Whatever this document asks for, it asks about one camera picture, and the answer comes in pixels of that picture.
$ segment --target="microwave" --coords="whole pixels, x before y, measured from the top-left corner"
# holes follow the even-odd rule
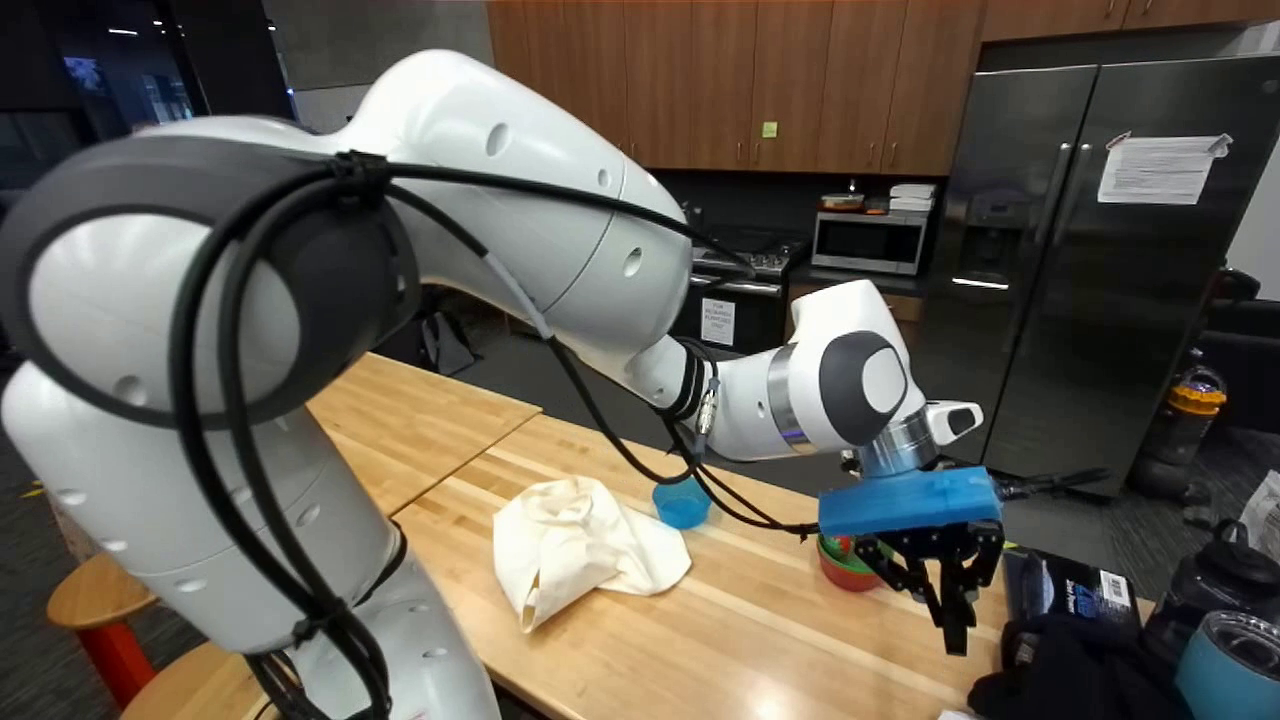
[[[921,277],[930,214],[816,214],[811,265],[868,277]]]

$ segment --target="stainless steel refrigerator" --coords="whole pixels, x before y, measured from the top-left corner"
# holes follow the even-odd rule
[[[1280,59],[978,74],[930,272],[930,388],[987,410],[952,455],[1116,496],[1271,155]],[[1202,202],[1102,202],[1126,142],[1220,136]]]

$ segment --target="stool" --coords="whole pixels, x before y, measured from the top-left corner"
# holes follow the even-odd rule
[[[119,708],[155,676],[151,662],[126,621],[151,601],[155,595],[135,583],[113,555],[91,555],[71,578],[65,578],[44,603],[55,627],[76,633]]]
[[[251,679],[246,658],[199,643],[174,662],[119,720],[251,720],[268,712],[268,694]]]

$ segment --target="crumpled towel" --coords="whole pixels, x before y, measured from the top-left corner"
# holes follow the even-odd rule
[[[532,633],[591,587],[668,593],[694,561],[676,530],[616,504],[600,482],[569,475],[491,518],[491,569]]]

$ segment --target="robotic arm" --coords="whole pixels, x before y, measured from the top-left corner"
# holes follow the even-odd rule
[[[690,355],[663,337],[690,288],[679,225],[671,198],[591,128],[452,54],[387,67],[337,136],[192,121],[100,143],[3,225],[3,329],[27,354],[3,430],[103,554],[217,643],[285,652],[329,715],[387,712],[347,667],[368,658],[360,633],[396,715],[497,715],[432,581],[303,412],[396,326],[415,280],[452,284],[719,455],[860,451],[864,482],[824,496],[820,532],[860,536],[868,564],[921,593],[966,648],[966,593],[999,554],[999,532],[971,525],[998,525],[999,504],[986,475],[930,463],[979,410],[924,404],[874,284],[801,299],[776,354],[717,367]],[[189,337],[189,365],[164,354],[174,337]],[[941,595],[924,555],[943,561]]]

